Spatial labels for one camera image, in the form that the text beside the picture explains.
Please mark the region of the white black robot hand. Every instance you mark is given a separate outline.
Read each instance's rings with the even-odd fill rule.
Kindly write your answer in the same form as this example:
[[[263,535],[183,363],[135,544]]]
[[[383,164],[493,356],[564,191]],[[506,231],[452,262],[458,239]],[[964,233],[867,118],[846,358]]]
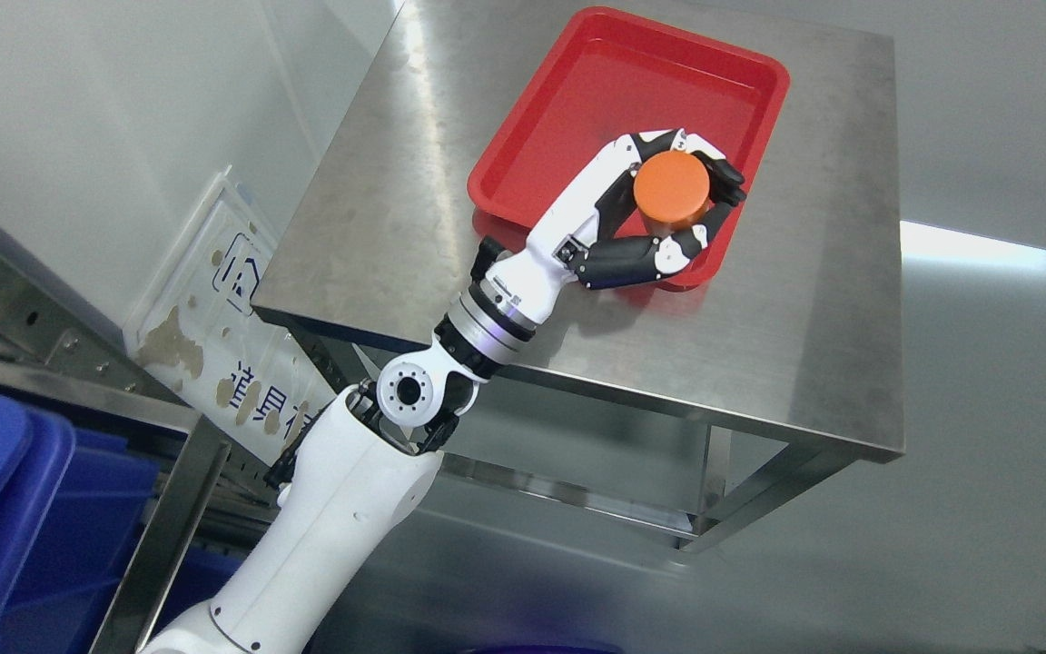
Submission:
[[[681,154],[686,164],[700,165],[706,208],[696,223],[667,234],[617,236],[636,210],[636,175],[657,154]],[[676,277],[714,248],[745,199],[744,183],[721,150],[684,128],[623,134],[602,145],[560,191],[519,253],[488,266],[491,299],[510,301],[511,310],[538,326],[571,281],[601,290]]]

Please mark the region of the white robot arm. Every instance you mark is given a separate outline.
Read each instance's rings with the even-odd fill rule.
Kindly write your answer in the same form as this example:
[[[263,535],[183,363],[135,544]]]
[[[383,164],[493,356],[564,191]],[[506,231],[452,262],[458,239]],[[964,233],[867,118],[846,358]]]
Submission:
[[[146,653],[300,653],[362,563],[419,506],[441,446],[494,373],[552,313],[563,261],[480,245],[429,346],[340,391],[296,447],[278,516],[217,595]]]

